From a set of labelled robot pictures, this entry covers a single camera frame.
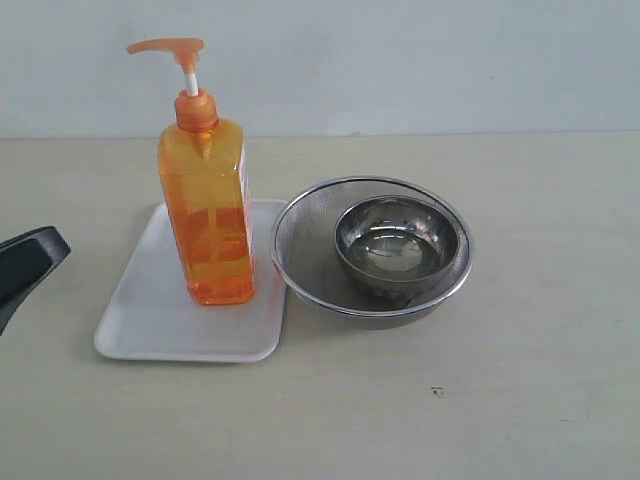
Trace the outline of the orange pump soap bottle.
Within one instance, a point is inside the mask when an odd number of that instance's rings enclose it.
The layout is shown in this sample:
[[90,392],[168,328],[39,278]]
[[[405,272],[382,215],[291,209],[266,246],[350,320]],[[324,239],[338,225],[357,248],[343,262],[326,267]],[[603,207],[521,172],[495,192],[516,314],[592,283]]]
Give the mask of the orange pump soap bottle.
[[244,131],[219,116],[201,88],[198,38],[162,38],[128,46],[129,54],[168,52],[185,86],[176,120],[159,138],[158,171],[187,289],[201,305],[232,305],[255,292],[251,203]]

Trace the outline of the steel mesh strainer basket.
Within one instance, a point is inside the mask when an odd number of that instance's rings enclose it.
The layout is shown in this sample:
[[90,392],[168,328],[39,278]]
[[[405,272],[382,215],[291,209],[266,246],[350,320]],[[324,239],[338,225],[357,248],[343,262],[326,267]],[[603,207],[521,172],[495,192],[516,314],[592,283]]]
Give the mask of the steel mesh strainer basket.
[[[407,196],[444,209],[461,234],[461,250],[452,269],[417,296],[386,297],[369,290],[341,266],[334,247],[338,218],[351,205],[383,196]],[[469,227],[443,198],[409,182],[379,176],[332,179],[291,200],[273,225],[271,257],[276,270],[303,301],[352,328],[383,330],[413,323],[460,290],[474,260]]]

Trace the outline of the white rectangular tray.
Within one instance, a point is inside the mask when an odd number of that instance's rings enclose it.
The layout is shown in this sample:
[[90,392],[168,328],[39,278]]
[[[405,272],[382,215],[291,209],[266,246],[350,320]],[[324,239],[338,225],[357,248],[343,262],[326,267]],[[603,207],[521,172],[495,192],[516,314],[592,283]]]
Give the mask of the white rectangular tray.
[[286,286],[270,256],[271,229],[282,200],[252,205],[256,293],[246,303],[202,306],[186,289],[165,204],[136,245],[94,336],[110,359],[254,363],[279,344]]

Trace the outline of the small stainless steel bowl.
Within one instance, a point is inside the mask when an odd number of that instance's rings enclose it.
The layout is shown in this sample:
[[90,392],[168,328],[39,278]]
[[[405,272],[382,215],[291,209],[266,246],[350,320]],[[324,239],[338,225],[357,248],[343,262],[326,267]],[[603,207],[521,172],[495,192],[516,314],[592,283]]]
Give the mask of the small stainless steel bowl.
[[435,286],[452,269],[461,244],[443,208],[407,196],[357,202],[334,228],[343,270],[386,297],[417,296]]

